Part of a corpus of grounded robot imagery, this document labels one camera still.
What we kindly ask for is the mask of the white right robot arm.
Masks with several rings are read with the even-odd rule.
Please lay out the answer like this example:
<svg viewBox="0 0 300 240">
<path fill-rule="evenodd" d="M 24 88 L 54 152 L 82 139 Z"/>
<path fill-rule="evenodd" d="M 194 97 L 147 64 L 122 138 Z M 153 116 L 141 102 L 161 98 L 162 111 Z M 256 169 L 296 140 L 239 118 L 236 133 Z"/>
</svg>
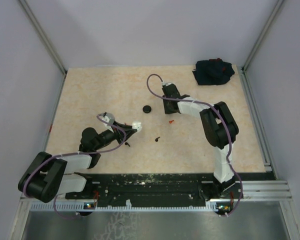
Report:
<svg viewBox="0 0 300 240">
<path fill-rule="evenodd" d="M 162 91 L 165 114 L 186 114 L 201 120 L 205 137 L 215 152 L 213 192 L 225 198 L 235 184 L 232 150 L 239 133 L 227 104 L 223 101 L 214 105 L 200 103 L 187 94 L 181 95 L 174 83 L 163 84 Z"/>
</svg>

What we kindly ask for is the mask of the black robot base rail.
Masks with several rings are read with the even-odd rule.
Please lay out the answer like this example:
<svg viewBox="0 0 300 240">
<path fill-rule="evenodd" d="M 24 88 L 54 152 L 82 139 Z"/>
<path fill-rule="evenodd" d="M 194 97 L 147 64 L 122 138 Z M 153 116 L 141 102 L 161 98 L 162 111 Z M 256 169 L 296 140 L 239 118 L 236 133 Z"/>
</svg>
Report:
<svg viewBox="0 0 300 240">
<path fill-rule="evenodd" d="M 242 196 L 238 180 L 218 183 L 211 173 L 84 173 L 81 192 L 65 194 L 66 200 L 96 200 L 98 207 L 169 208 L 204 207 L 208 201 L 227 202 Z"/>
</svg>

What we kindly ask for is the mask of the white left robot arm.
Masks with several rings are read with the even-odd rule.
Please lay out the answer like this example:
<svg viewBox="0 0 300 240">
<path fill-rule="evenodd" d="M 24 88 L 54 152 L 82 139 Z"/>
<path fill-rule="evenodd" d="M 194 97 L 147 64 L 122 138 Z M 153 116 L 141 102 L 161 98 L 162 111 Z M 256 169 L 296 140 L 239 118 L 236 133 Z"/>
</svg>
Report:
<svg viewBox="0 0 300 240">
<path fill-rule="evenodd" d="M 101 133 L 97 133 L 93 127 L 84 129 L 77 152 L 60 155 L 39 152 L 19 180 L 18 190 L 26 197 L 43 203 L 68 193 L 77 193 L 85 199 L 91 197 L 94 186 L 78 171 L 94 168 L 101 154 L 106 153 L 105 147 L 114 141 L 121 146 L 142 129 L 139 121 L 130 125 L 107 117 L 102 117 L 101 121 L 107 129 Z"/>
</svg>

